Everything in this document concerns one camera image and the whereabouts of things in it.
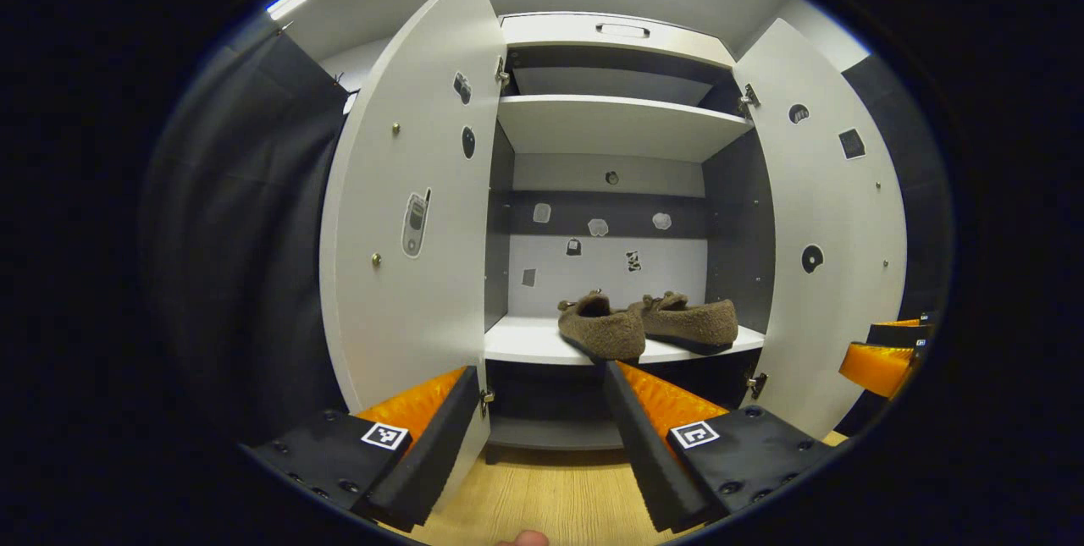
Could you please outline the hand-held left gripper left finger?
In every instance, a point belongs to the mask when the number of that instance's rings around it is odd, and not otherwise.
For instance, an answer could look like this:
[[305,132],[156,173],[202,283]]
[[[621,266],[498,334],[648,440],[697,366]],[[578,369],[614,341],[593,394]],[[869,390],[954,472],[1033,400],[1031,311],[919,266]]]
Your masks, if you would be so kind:
[[409,533],[446,492],[481,396],[464,366],[359,415],[319,411],[247,452],[317,499]]

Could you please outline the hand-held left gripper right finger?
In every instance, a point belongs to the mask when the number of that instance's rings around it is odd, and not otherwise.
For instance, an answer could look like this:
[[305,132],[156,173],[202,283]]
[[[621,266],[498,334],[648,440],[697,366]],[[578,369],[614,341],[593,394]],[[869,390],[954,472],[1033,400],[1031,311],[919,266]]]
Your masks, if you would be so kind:
[[833,450],[758,405],[727,411],[625,362],[605,362],[601,377],[659,531],[739,514],[812,472]]

